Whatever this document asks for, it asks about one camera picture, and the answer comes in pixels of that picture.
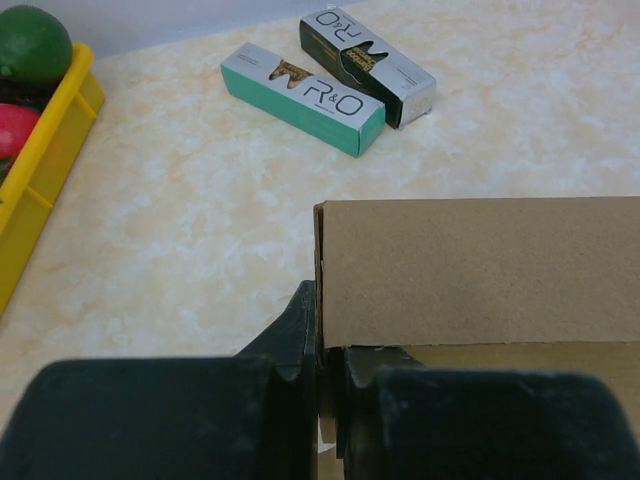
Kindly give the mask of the brown cardboard box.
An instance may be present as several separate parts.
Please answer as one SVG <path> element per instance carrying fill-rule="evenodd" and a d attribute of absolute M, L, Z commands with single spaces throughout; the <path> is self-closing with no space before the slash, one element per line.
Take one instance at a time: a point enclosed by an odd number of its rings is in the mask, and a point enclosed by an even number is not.
<path fill-rule="evenodd" d="M 333 353 L 347 347 L 399 347 L 435 368 L 579 372 L 616 399 L 614 379 L 639 393 L 636 197 L 326 201 L 314 235 L 334 421 Z M 621 406 L 630 424 L 639 403 Z"/>

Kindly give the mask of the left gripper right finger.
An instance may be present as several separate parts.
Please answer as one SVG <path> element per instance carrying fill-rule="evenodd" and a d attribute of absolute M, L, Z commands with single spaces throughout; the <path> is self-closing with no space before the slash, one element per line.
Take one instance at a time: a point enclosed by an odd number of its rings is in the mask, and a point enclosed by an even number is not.
<path fill-rule="evenodd" d="M 349 479 L 635 479 L 613 392 L 563 370 L 425 366 L 399 347 L 333 353 L 337 454 Z"/>

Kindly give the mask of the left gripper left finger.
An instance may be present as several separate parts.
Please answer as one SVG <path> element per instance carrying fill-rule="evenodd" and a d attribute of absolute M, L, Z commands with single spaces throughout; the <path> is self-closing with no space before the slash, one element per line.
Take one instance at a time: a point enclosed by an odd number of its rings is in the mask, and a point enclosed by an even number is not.
<path fill-rule="evenodd" d="M 315 285 L 231 357 L 69 359 L 31 380 L 5 479 L 313 479 Z"/>

